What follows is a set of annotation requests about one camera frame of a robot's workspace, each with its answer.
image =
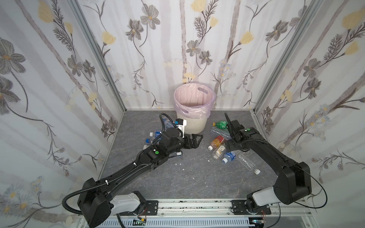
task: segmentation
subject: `black mounting plate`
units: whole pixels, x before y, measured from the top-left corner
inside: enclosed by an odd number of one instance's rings
[[[231,211],[233,212],[234,215],[251,215],[247,210],[246,210],[246,205],[245,202],[246,200],[232,200],[232,209]],[[271,214],[271,210],[270,207],[266,207],[266,206],[262,206],[260,208],[258,208],[260,211],[257,212],[256,215],[262,215],[262,211],[264,211],[264,213],[266,215],[270,215]]]
[[[140,216],[144,215],[157,215],[158,211],[158,201],[157,200],[147,200],[146,202],[147,208],[144,213],[142,213]],[[132,212],[122,212],[119,213],[120,216],[135,216]]]

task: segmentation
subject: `white trash can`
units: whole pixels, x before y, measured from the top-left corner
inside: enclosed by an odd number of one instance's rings
[[[197,134],[203,131],[215,102],[214,91],[200,83],[179,86],[174,92],[174,107],[177,118],[185,119],[185,133]]]

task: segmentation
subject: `green plastic bottle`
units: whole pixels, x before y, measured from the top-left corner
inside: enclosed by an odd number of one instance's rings
[[[227,129],[227,121],[221,120],[218,122],[213,122],[213,126],[220,129]]]

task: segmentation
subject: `wall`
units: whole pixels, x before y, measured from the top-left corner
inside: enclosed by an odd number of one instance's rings
[[[257,110],[273,145],[306,162],[328,204],[321,228],[363,227],[365,210],[365,3],[324,1]],[[312,180],[309,206],[325,196]]]
[[[0,224],[75,227],[60,203],[98,178],[122,113],[66,1],[2,1],[0,38]]]
[[[225,109],[254,107],[310,3],[78,2],[127,108],[173,108],[178,86],[201,82]]]

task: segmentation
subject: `gray floor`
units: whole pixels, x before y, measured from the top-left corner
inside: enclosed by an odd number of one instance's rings
[[[145,145],[149,132],[160,130],[160,111],[127,111],[116,135],[102,177],[111,175],[135,159]],[[175,111],[165,111],[173,120]],[[245,127],[254,126],[249,111],[227,111],[231,120]],[[259,175],[242,167],[239,162],[223,164],[211,156],[207,147],[215,136],[210,134],[212,122],[224,120],[224,111],[212,111],[203,130],[199,148],[186,150],[183,156],[171,158],[154,171],[140,177],[118,194],[138,190],[153,198],[245,198],[247,194],[272,186],[274,171],[255,152],[248,157],[261,170]]]

